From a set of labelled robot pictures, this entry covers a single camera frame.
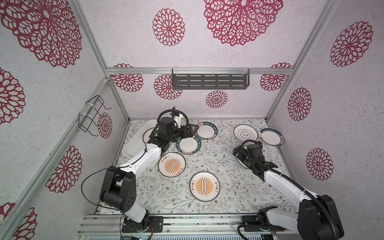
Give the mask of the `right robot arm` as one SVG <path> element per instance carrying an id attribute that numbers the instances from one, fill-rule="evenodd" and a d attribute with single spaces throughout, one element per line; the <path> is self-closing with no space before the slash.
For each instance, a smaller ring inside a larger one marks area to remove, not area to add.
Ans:
<path id="1" fill-rule="evenodd" d="M 233 149 L 233 155 L 263 182 L 287 197 L 298 212 L 279 210 L 276 206 L 260 209 L 256 216 L 243 217 L 238 229 L 246 231 L 284 231 L 297 233 L 304 240 L 339 240 L 345 232 L 334 200 L 318 195 L 285 175 L 276 164 L 268 162 L 259 141 L 246 140 Z"/>

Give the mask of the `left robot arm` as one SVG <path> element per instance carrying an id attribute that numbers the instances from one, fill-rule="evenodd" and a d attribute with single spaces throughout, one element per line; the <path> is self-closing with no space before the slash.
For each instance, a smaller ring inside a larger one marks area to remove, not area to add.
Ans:
<path id="1" fill-rule="evenodd" d="M 199 126 L 187 123 L 181 126 L 177 117 L 158 119 L 155 129 L 138 154 L 119 167 L 106 170 L 100 201 L 116 208 L 135 223 L 146 224 L 149 212 L 137 201 L 137 178 L 168 150 L 170 143 L 194 137 Z"/>

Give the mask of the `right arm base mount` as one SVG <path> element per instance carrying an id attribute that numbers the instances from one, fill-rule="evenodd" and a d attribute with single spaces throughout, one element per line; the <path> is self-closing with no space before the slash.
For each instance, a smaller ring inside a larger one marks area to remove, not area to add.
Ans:
<path id="1" fill-rule="evenodd" d="M 242 216 L 243 224 L 246 225 L 245 231 L 250 232 L 251 230 L 262 230 L 262 231 L 274 231 L 278 230 L 270 223 L 267 218 L 267 211 L 276 209 L 276 206 L 265 207 L 260 209 L 256 214 Z"/>

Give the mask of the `white flower outline plate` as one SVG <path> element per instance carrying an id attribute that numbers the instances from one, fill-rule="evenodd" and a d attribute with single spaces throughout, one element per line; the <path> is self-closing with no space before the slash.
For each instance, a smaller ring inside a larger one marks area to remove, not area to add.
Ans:
<path id="1" fill-rule="evenodd" d="M 238 146 L 234 148 L 233 155 L 236 157 L 238 163 L 245 169 L 249 169 L 249 167 L 244 163 L 244 159 L 246 159 L 246 156 L 242 152 L 242 147 Z"/>

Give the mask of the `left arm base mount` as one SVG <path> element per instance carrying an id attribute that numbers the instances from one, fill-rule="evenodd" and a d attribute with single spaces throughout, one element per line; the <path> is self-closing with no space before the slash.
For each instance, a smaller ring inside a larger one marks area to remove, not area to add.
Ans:
<path id="1" fill-rule="evenodd" d="M 164 217 L 162 216 L 147 216 L 144 217 L 140 223 L 125 219 L 122 226 L 122 233 L 161 233 L 163 226 Z"/>

